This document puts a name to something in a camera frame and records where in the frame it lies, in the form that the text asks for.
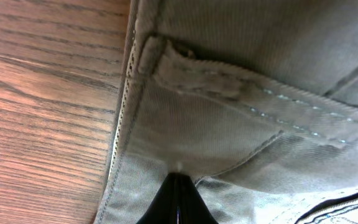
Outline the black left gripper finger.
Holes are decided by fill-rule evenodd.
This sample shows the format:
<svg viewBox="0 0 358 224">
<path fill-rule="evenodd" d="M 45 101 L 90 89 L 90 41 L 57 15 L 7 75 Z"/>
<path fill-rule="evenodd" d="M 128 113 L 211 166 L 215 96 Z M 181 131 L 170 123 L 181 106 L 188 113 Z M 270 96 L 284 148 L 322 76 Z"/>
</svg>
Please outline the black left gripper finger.
<svg viewBox="0 0 358 224">
<path fill-rule="evenodd" d="M 137 224 L 218 224 L 191 178 L 169 173 Z"/>
</svg>

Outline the grey shorts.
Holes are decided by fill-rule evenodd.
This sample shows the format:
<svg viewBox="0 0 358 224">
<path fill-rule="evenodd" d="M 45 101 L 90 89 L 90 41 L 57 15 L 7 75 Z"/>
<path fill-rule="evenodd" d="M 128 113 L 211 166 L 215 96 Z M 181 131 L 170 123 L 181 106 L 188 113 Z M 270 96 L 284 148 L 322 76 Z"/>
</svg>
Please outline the grey shorts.
<svg viewBox="0 0 358 224">
<path fill-rule="evenodd" d="M 132 1 L 96 223 L 169 173 L 217 223 L 358 223 L 358 1 Z"/>
</svg>

